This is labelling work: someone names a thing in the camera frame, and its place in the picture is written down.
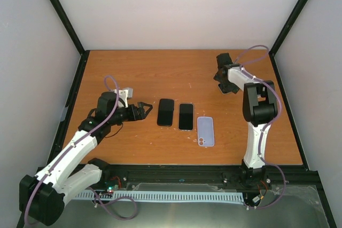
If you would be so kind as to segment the lavender phone case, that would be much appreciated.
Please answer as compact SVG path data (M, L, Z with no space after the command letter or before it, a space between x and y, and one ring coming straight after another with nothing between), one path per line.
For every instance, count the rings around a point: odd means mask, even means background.
M212 117L200 116L197 118L197 137L198 145L201 147L213 147L215 145Z

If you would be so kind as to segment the white phone black screen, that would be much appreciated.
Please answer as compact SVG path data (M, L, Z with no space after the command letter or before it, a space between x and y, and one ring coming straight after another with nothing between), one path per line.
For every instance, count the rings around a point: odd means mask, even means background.
M218 87L223 94L236 94L240 90L240 88L233 83L219 83Z

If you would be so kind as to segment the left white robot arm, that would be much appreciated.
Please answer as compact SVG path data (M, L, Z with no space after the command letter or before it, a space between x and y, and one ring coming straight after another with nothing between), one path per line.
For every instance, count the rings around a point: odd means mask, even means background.
M19 209L24 222L29 218L52 225L66 205L79 193L97 184L110 183L109 164L93 158L81 170L75 171L81 160L111 132L114 125L145 119L153 109L151 104L129 104L132 89L103 92L96 108L81 122L65 148L35 176L26 175L19 183Z

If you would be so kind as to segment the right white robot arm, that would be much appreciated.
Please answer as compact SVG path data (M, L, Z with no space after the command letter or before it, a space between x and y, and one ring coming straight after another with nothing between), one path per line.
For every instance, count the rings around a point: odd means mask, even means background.
M281 100L273 81L252 75L241 64L234 64L228 53L216 56L214 75L223 94L243 92L242 112L248 126L247 148L242 160L239 182L251 188L265 178L265 150L271 124L281 113Z

